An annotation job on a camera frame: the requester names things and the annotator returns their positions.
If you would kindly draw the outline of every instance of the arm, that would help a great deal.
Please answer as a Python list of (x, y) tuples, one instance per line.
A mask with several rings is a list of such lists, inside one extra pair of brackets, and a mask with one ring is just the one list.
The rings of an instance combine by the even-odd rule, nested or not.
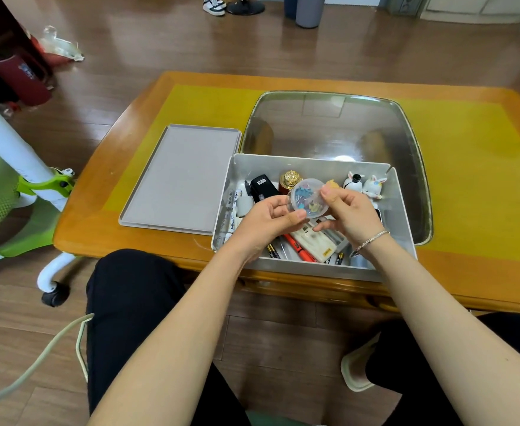
[[(326, 188), (336, 222), (360, 245), (384, 228), (360, 193)], [(520, 354), (463, 308), (390, 235), (363, 249), (418, 342), (435, 377), (461, 418), (473, 426), (520, 425)]]
[(89, 426), (191, 423), (236, 278), (276, 236), (298, 230), (305, 211), (286, 196), (256, 204), (179, 303), (134, 352), (108, 388)]

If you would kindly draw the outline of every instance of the hand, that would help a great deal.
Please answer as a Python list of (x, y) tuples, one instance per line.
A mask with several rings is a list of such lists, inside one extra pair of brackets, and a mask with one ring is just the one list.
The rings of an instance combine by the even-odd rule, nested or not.
[(271, 196), (259, 201), (225, 245), (238, 250), (248, 262), (260, 257), (264, 248), (278, 236), (299, 230), (308, 221), (306, 211), (290, 212), (287, 200), (288, 196)]
[(384, 230), (377, 212), (369, 198), (357, 191), (331, 188), (323, 185), (321, 197), (329, 205), (335, 220), (321, 222), (314, 232), (333, 229), (344, 234), (355, 248)]

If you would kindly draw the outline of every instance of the forearm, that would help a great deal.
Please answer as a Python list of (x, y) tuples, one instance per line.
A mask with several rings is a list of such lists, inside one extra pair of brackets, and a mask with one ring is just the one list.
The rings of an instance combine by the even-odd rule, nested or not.
[(366, 254), (462, 422), (520, 424), (520, 354), (469, 314), (390, 236)]
[(89, 426), (191, 422), (244, 262), (229, 245), (215, 254), (122, 368)]

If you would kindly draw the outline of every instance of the chair caster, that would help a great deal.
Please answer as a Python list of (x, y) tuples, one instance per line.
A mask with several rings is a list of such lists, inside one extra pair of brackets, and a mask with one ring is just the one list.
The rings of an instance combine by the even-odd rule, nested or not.
[(63, 305), (71, 292), (69, 286), (58, 282), (55, 282), (55, 284), (57, 286), (55, 290), (50, 293), (43, 293), (41, 296), (41, 301), (52, 308)]

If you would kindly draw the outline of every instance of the white rabbit figurine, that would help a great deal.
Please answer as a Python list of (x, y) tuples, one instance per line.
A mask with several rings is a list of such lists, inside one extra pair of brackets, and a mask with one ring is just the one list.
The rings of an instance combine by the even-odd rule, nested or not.
[(382, 184), (387, 181), (388, 178), (377, 179), (375, 175), (372, 175), (370, 179), (364, 181), (362, 193), (366, 194), (369, 199), (382, 199), (380, 192), (382, 191)]
[(363, 191), (363, 183), (361, 178), (364, 175), (353, 174), (353, 172), (349, 172), (349, 177), (345, 179), (343, 182), (343, 188), (346, 190), (358, 191), (359, 193)]

